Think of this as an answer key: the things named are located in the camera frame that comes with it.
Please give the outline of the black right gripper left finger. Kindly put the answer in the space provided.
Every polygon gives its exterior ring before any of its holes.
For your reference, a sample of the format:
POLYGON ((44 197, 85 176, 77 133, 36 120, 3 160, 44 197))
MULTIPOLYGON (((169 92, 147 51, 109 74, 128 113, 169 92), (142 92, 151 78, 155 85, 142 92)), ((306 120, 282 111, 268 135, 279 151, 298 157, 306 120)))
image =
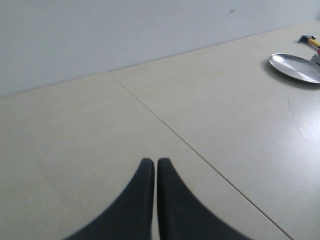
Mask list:
POLYGON ((114 202, 68 240, 150 240, 155 187, 155 166, 144 158, 114 202))

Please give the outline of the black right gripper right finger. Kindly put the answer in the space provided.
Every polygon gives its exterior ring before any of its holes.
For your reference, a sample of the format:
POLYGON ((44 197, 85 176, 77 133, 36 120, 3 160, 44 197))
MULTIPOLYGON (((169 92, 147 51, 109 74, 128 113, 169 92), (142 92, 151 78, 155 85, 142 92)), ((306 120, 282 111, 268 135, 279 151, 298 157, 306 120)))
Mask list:
POLYGON ((209 211, 188 189, 169 158, 157 162, 157 216, 162 240, 248 240, 209 211))

